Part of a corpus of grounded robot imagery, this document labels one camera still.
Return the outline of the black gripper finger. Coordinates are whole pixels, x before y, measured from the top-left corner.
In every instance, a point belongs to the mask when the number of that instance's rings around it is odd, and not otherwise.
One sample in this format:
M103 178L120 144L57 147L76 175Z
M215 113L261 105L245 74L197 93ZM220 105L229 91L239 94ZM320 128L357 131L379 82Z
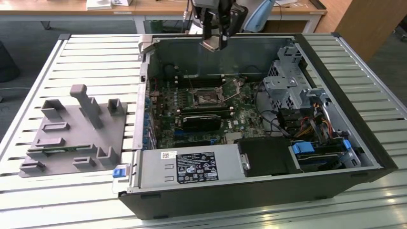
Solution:
M215 25L217 26L217 9L201 10L201 25L203 25L203 39L219 38L219 34L212 32L212 19L215 19Z
M219 49L224 49L227 46L228 38L233 34L236 24L236 10L233 7L227 9L219 14Z

